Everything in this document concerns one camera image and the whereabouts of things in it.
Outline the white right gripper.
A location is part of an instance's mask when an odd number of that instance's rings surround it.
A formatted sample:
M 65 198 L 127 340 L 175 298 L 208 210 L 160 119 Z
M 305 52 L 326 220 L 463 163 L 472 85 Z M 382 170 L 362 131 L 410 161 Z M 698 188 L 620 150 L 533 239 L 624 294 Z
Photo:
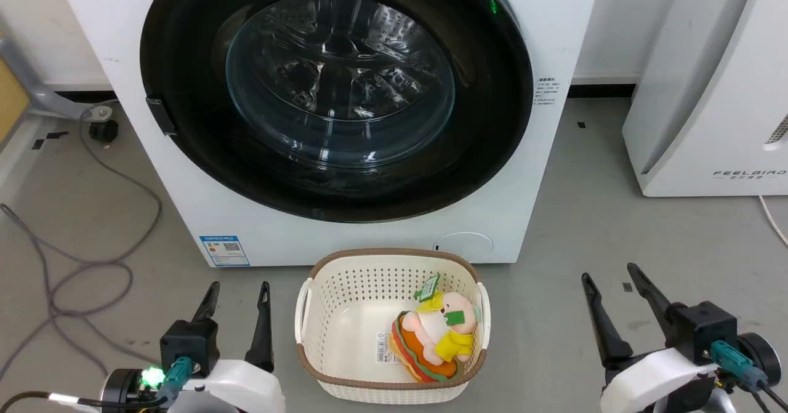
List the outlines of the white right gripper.
M 667 312 L 672 304 L 635 263 L 627 264 L 634 289 L 644 298 L 655 316 L 666 341 L 673 339 L 673 325 Z M 622 370 L 633 356 L 602 304 L 602 296 L 589 273 L 581 276 L 582 288 L 593 326 L 600 362 L 605 370 Z M 600 397 L 602 412 L 638 412 L 669 396 L 698 374 L 709 374 L 718 365 L 697 365 L 680 351 L 669 348 L 655 351 L 615 376 Z

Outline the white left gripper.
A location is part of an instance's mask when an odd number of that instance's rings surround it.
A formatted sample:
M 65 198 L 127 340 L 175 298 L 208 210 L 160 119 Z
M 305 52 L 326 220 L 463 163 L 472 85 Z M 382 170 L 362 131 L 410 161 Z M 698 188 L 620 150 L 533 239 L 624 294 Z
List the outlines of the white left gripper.
M 220 282 L 212 282 L 195 310 L 192 323 L 213 321 Z M 262 286 L 258 318 L 244 360 L 220 359 L 205 379 L 191 379 L 169 412 L 285 412 L 286 399 L 274 371 L 270 285 Z

